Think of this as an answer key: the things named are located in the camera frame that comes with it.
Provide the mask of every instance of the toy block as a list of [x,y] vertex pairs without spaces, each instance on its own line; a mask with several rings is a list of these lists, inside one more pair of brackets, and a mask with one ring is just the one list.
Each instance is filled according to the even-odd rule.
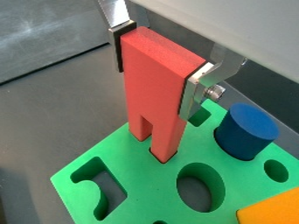
[[269,116],[245,103],[234,103],[214,131],[220,148],[248,161],[277,138],[278,130]]
[[299,187],[237,210],[238,224],[297,224]]
[[[299,186],[299,161],[273,143],[249,161],[218,147],[213,130],[226,111],[208,100],[201,106],[209,117],[198,127],[186,124],[177,153],[165,164],[148,150],[150,137],[138,142],[125,124],[50,177],[76,224],[237,224],[240,208]],[[126,196],[109,214],[94,183],[104,170]],[[176,182],[188,176],[209,189],[206,212],[193,210],[180,197]]]
[[204,59],[145,27],[121,36],[128,127],[165,163],[177,151],[185,121],[177,110],[185,78]]

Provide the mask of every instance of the gray floor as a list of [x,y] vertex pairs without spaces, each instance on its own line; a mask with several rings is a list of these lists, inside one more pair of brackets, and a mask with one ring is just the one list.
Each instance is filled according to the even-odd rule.
[[[224,107],[248,102],[226,88]],[[0,193],[6,223],[73,223],[50,176],[126,122],[122,75],[114,72],[110,47],[2,85],[0,95]],[[299,157],[299,137],[278,126],[276,143]]]

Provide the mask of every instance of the green foam board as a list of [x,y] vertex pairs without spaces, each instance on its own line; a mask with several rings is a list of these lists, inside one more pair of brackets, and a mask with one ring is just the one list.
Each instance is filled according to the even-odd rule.
[[[138,142],[125,124],[50,177],[74,223],[236,224],[240,208],[299,186],[299,161],[273,143],[246,162],[221,150],[213,130],[225,110],[210,101],[202,107],[209,118],[198,127],[186,125],[178,151],[166,164],[149,152],[150,137]],[[109,215],[105,195],[90,181],[104,170],[126,195]],[[192,210],[180,198],[176,180],[185,176],[209,188],[206,213]]]

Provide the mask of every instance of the blue cylindrical block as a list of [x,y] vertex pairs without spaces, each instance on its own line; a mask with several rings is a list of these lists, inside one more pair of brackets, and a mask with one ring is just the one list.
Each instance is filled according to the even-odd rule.
[[245,103],[230,106],[216,128],[220,148],[240,160],[250,160],[277,138],[278,130],[268,115]]

